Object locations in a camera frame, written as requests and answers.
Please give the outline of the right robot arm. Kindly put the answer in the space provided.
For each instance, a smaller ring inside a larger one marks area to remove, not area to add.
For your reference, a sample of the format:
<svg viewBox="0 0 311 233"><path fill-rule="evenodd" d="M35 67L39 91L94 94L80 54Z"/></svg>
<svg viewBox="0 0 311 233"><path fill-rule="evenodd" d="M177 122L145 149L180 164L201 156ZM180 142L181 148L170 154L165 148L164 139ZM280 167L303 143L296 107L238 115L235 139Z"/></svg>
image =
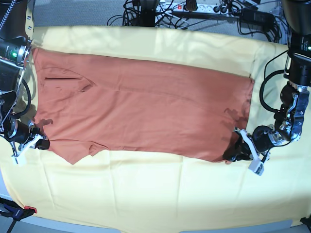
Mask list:
<svg viewBox="0 0 311 233"><path fill-rule="evenodd" d="M26 125L19 120L31 107L31 92L24 80L32 45L26 33L26 21L32 19L27 15L27 7L26 0L0 2L0 135L10 143L14 157L29 148L50 147L49 140L33 122ZM27 105L15 113L21 86L27 93Z"/></svg>

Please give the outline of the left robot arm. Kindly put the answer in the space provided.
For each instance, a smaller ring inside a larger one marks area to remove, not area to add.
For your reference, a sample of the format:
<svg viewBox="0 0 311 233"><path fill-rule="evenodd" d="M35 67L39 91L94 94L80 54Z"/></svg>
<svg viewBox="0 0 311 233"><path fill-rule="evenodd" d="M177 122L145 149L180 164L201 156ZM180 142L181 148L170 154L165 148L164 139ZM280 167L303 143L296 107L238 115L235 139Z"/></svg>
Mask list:
<svg viewBox="0 0 311 233"><path fill-rule="evenodd" d="M274 127L257 126L246 136L236 128L239 138L223 153L224 160L247 161L262 155L261 161L265 162L272 148L286 146L301 137L311 85L311 2L283 0L281 3L289 29L286 65L283 70L265 76L259 90L262 107L274 113ZM265 102L263 94L265 85L278 74L288 81L280 93L282 105L275 109Z"/></svg>

